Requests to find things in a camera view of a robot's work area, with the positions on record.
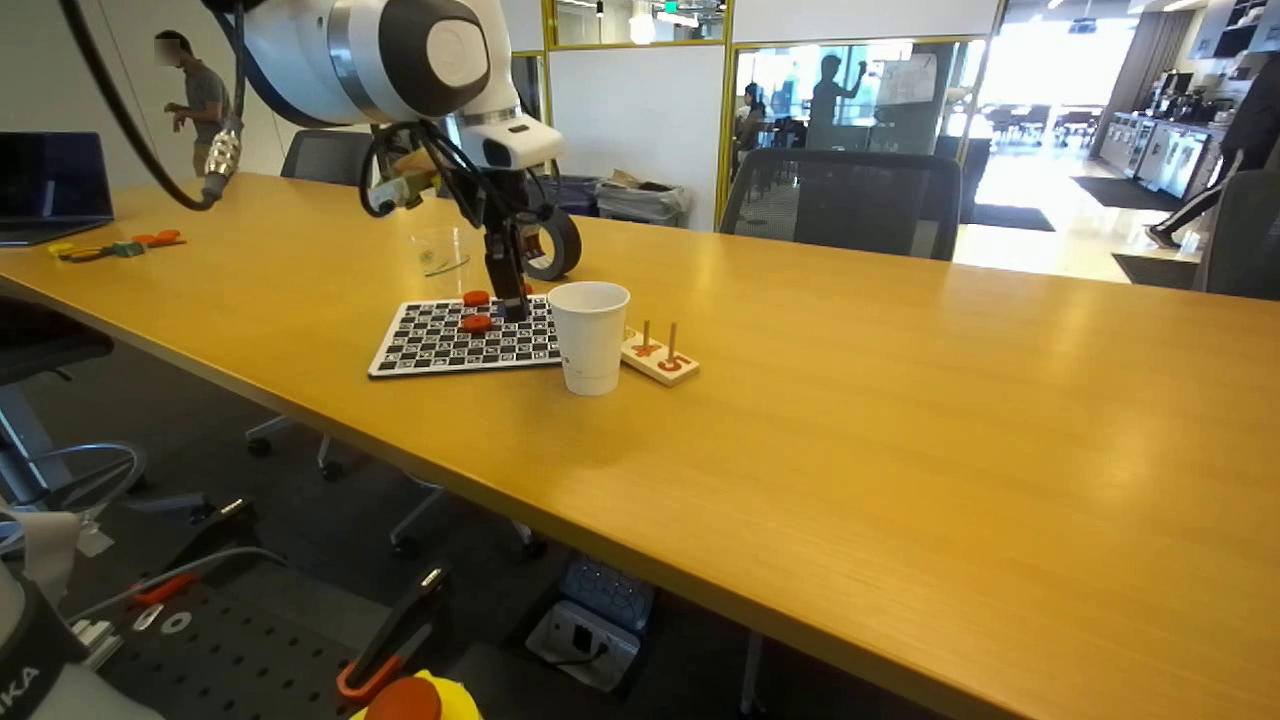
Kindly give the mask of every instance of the desk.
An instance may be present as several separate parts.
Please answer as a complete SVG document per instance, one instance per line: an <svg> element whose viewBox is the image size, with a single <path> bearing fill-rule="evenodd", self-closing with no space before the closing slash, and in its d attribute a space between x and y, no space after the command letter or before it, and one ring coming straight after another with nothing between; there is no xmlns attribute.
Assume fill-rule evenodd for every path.
<svg viewBox="0 0 1280 720"><path fill-rule="evenodd" d="M84 240L188 244L0 276L940 712L1280 716L1276 304L580 220L576 276L680 320L696 380L372 384L400 300L484 280L416 272L452 208L260 176L120 208Z"/></svg>

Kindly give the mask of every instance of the white paper cup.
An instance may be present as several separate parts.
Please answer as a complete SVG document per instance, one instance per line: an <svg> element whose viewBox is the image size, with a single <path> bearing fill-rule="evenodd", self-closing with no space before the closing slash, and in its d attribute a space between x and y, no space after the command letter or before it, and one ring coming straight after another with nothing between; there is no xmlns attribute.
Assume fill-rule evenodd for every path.
<svg viewBox="0 0 1280 720"><path fill-rule="evenodd" d="M556 284L548 292L564 388L576 396L608 396L620 372L624 320L632 292L608 280Z"/></svg>

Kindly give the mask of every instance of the laptop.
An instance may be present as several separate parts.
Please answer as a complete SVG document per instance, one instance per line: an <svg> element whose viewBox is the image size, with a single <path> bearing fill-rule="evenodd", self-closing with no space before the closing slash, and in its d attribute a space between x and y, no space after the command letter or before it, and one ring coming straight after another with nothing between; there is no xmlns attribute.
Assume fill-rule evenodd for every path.
<svg viewBox="0 0 1280 720"><path fill-rule="evenodd" d="M112 224L96 132L0 132L0 248Z"/></svg>

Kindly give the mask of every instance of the black cable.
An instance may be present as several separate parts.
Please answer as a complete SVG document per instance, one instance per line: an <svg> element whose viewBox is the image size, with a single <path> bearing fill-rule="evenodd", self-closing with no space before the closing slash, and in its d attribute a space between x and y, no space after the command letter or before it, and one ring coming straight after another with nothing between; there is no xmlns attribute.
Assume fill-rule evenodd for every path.
<svg viewBox="0 0 1280 720"><path fill-rule="evenodd" d="M80 0L60 0L60 8L64 8L64 20L68 20L68 28L72 28L72 40L76 40L76 48L80 48L80 56L84 56L84 64L88 64L88 76L92 76L96 92L104 96L104 104L112 108L112 116L116 116L124 140L132 144L136 160L152 172L152 180L156 180L176 204L184 204L184 208L192 208L192 212L208 212L212 200L188 196L188 192L164 172L164 164L156 160L156 152L152 152L152 144L144 140L144 132L132 124L128 108L124 108L124 100L120 100L120 92L116 92L116 84L112 84L112 72L108 72L104 56L100 56L96 44L92 44L92 32L88 32L88 24L84 24Z"/></svg>

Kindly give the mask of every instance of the wooden table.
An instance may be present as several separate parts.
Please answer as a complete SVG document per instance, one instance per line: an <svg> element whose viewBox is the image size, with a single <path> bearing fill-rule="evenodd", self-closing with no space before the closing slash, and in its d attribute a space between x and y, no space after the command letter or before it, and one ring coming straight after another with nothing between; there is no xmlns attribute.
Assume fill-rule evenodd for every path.
<svg viewBox="0 0 1280 720"><path fill-rule="evenodd" d="M704 372L364 380L400 300L484 284L432 200L240 176L132 196L184 248L8 284L952 716L1280 716L1280 308L580 220ZM416 236L472 264L424 280Z"/></svg>

